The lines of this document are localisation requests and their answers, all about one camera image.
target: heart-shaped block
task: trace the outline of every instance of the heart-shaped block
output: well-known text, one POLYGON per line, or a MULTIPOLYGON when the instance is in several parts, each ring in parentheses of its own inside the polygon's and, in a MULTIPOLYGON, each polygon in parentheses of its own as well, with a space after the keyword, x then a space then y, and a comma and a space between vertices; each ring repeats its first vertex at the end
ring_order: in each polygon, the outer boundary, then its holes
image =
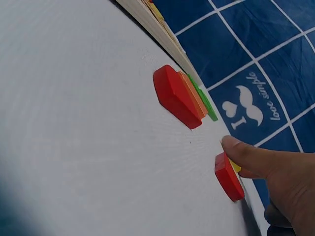
POLYGON ((153 82, 163 107, 190 129, 202 124, 182 79, 170 65, 155 71, 153 82))
POLYGON ((216 156, 215 174, 232 201, 244 198, 244 190, 225 152, 216 156))
POLYGON ((222 109, 225 110, 227 117, 232 118, 236 114, 237 105, 229 101, 225 101, 222 104, 222 109))

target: white grid lines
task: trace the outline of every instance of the white grid lines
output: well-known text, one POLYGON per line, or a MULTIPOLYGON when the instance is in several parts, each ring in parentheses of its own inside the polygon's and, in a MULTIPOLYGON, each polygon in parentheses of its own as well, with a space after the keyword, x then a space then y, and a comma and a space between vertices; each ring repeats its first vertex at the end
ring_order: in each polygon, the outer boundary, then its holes
POLYGON ((305 32, 282 10, 281 7, 279 7, 279 5, 274 1, 274 0, 270 0, 273 5, 276 6, 276 8, 303 34, 303 36, 305 36, 307 42, 309 43, 309 45, 311 46, 313 52, 315 53, 315 48, 314 45, 312 44, 312 42, 310 41, 309 37, 305 34, 305 32))
POLYGON ((280 127, 279 129, 277 129, 275 132, 273 132, 271 135, 269 135, 268 137, 264 138, 263 140, 261 140, 259 143, 255 144, 255 147, 259 147, 261 145, 263 145, 265 142, 269 141, 270 139, 272 139, 273 137, 275 137, 277 134, 279 134, 281 131, 283 131, 285 128, 289 127, 290 124, 295 123, 299 118, 303 117, 304 115, 306 115, 308 112, 310 112, 312 109, 315 108, 315 103, 313 105, 311 105, 309 108, 307 108, 306 110, 304 110, 303 112, 301 112, 300 114, 298 114, 295 118, 293 118, 290 122, 286 123, 285 125, 283 125, 282 127, 280 127))
POLYGON ((270 78, 268 77, 268 75, 266 74, 266 72, 264 71, 264 69, 261 67, 261 65, 259 64, 259 62, 256 60, 256 58, 251 54, 251 52, 245 47, 245 45, 243 44, 243 42, 239 39, 239 37, 236 35, 236 33, 233 31, 233 29, 231 28, 231 26, 227 23, 227 21, 225 20, 225 18, 221 15, 221 13, 218 11, 217 7, 214 5, 214 3, 212 2, 212 0, 208 0, 210 5, 213 7, 213 9, 217 12, 218 16, 220 17, 220 19, 223 21, 224 25, 227 27, 227 29, 230 31, 230 33, 233 35, 233 37, 235 38, 235 40, 240 44, 240 46, 244 49, 244 51, 250 56, 250 58, 254 61, 254 63, 256 64, 256 66, 258 67, 258 69, 260 70, 260 72, 263 74, 263 76, 265 77, 266 81, 268 82, 271 90, 274 92, 282 110, 284 113, 284 116, 289 124, 289 127, 291 129, 291 132, 293 134, 293 137, 299 147, 300 152, 303 152, 302 146, 300 144, 300 141, 297 138, 297 135, 295 133, 295 130, 293 128, 293 125, 290 121, 289 115, 286 111, 286 108, 284 106, 284 103, 282 102, 276 88, 274 87, 274 85, 272 84, 270 78))
MULTIPOLYGON (((315 27, 308 29, 307 31, 305 31, 305 34, 310 33, 315 31, 315 27)), ((274 47, 273 49, 269 50, 268 52, 258 56, 257 58, 255 58, 255 60, 250 61, 249 63, 243 65, 241 68, 237 69, 236 71, 234 71, 232 74, 226 76, 224 79, 220 80, 219 82, 215 83, 214 85, 210 86, 209 88, 207 88, 208 91, 213 90, 214 88, 216 88, 217 86, 221 85, 222 83, 224 83, 225 81, 227 81, 228 79, 232 78, 233 76, 235 76, 236 74, 238 74, 239 72, 242 72, 243 70, 247 69, 248 67, 250 67, 251 65, 253 65, 255 63, 255 61, 260 61, 261 59, 265 58, 266 56, 272 54, 273 52, 277 51, 278 49, 284 47, 285 45, 289 44, 290 42, 294 41, 297 38, 300 38, 304 36, 303 33, 299 33, 295 36, 293 36, 292 38, 288 39, 287 41, 279 44, 278 46, 274 47)))
MULTIPOLYGON (((237 0, 237 1, 231 2, 231 3, 229 3, 229 4, 227 4, 227 5, 223 6, 223 7, 218 8, 217 11, 223 11, 225 9, 228 9, 228 8, 230 8, 230 7, 232 7, 232 6, 236 5, 236 4, 239 4, 241 2, 244 2, 244 1, 245 0, 237 0)), ((178 36, 178 35, 184 33, 185 31, 189 30, 194 25, 196 25, 199 22, 203 21, 204 19, 208 18, 209 16, 212 16, 212 15, 216 14, 217 11, 213 10, 213 11, 207 13, 206 15, 200 17, 198 20, 195 20, 194 22, 190 23, 188 26, 184 27, 183 29, 181 29, 180 31, 175 33, 175 36, 178 36)))

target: blue tablecloth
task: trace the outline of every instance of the blue tablecloth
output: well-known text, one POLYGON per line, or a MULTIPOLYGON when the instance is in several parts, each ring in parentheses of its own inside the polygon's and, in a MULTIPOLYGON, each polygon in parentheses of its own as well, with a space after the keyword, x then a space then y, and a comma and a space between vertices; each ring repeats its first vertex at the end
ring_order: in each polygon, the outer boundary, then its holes
MULTIPOLYGON (((154 0, 230 133, 315 152, 315 0, 154 0)), ((265 206, 263 180, 254 180, 265 206)))

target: white surface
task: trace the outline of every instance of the white surface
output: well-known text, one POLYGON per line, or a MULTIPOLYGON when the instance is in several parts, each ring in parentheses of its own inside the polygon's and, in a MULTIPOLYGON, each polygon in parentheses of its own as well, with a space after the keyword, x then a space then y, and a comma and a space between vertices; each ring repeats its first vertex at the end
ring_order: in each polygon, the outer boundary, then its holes
POLYGON ((116 6, 2 0, 0 17, 0 184, 39 235, 246 234, 214 174, 222 119, 191 131, 159 104, 153 72, 178 68, 116 6))

